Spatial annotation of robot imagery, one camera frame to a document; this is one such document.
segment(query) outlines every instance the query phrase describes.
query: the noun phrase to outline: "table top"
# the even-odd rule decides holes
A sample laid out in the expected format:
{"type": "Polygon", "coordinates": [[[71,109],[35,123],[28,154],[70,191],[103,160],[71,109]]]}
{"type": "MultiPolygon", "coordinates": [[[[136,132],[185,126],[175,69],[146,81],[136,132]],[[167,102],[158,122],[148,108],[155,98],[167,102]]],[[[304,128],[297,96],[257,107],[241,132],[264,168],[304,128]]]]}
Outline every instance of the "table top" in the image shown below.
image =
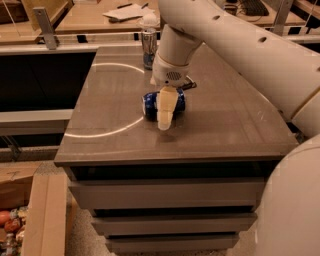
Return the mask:
{"type": "Polygon", "coordinates": [[[271,103],[206,45],[195,53],[186,110],[167,131],[143,116],[157,91],[141,45],[99,48],[55,158],[57,166],[281,159],[297,146],[271,103]]]}
{"type": "MultiPolygon", "coordinates": [[[[139,5],[143,5],[146,3],[146,1],[101,0],[96,4],[75,3],[66,17],[56,28],[56,33],[70,34],[141,31],[141,28],[137,26],[138,19],[121,23],[110,23],[109,18],[102,15],[103,13],[106,13],[110,10],[117,9],[117,6],[127,3],[136,3],[139,5]]],[[[155,10],[156,16],[160,18],[157,0],[148,0],[148,7],[152,10],[155,10]]]]}

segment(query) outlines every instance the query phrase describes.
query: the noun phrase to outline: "shelf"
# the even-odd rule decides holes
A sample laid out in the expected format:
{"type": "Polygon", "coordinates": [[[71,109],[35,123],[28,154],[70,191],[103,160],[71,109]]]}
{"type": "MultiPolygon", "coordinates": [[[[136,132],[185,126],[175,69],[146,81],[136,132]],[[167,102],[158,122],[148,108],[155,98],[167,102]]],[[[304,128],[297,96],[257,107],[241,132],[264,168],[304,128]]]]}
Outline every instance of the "shelf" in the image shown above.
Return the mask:
{"type": "Polygon", "coordinates": [[[315,18],[320,19],[320,6],[314,5],[307,0],[295,0],[293,5],[311,14],[315,18]]]}

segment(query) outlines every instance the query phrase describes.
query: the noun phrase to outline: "gray table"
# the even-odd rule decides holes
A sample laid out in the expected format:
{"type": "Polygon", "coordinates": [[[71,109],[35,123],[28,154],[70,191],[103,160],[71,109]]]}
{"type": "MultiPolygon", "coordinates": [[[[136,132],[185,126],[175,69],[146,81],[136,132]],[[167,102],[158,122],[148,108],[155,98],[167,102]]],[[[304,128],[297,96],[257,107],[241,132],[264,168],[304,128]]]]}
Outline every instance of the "gray table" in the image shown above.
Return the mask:
{"type": "Polygon", "coordinates": [[[143,117],[157,91],[140,45],[97,52],[55,158],[111,251],[224,249],[255,221],[265,180],[297,146],[277,109],[203,45],[168,131],[143,117]]]}

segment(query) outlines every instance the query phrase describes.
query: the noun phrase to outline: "can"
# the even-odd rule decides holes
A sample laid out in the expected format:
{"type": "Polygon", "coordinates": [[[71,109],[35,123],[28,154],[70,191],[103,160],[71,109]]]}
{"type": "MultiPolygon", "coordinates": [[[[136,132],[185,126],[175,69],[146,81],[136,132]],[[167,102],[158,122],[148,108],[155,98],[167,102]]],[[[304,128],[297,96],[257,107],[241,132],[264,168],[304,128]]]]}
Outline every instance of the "can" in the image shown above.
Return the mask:
{"type": "MultiPolygon", "coordinates": [[[[181,88],[177,89],[178,100],[173,114],[183,112],[186,109],[185,95],[181,88]]],[[[157,96],[160,92],[150,92],[142,97],[142,110],[148,119],[154,119],[157,116],[157,96]]]]}
{"type": "Polygon", "coordinates": [[[157,51],[157,31],[146,28],[141,32],[143,49],[143,65],[145,69],[152,70],[152,64],[157,51]]]}

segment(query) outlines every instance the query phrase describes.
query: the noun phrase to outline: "drawer front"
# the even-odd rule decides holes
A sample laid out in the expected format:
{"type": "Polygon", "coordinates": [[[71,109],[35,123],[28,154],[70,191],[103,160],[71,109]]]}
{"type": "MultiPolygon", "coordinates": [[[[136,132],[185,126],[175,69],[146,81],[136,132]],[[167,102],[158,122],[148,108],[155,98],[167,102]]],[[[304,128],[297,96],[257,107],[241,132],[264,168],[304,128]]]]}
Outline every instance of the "drawer front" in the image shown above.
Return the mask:
{"type": "Polygon", "coordinates": [[[250,228],[255,213],[94,218],[93,227],[105,237],[124,235],[240,232],[250,228]]]}
{"type": "Polygon", "coordinates": [[[107,239],[107,247],[115,253],[222,250],[232,248],[238,240],[238,235],[133,237],[107,239]]]}
{"type": "Polygon", "coordinates": [[[70,190],[85,209],[253,206],[262,178],[74,181],[70,190]]]}

